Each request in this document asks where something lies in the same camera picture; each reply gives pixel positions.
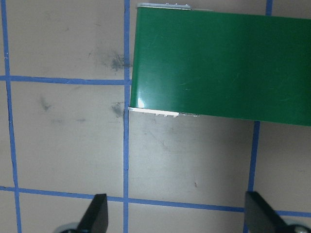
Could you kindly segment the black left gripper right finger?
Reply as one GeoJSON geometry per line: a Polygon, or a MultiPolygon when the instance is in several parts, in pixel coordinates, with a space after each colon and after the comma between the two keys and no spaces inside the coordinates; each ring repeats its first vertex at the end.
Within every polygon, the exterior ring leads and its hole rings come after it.
{"type": "Polygon", "coordinates": [[[288,233],[288,225],[258,192],[247,191],[244,220],[251,233],[288,233]]]}

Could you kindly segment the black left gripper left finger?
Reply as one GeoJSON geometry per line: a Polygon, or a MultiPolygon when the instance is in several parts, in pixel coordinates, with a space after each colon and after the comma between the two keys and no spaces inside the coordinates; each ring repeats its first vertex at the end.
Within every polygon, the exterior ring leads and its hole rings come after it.
{"type": "Polygon", "coordinates": [[[96,194],[77,226],[78,233],[105,233],[108,228],[107,195],[96,194]]]}

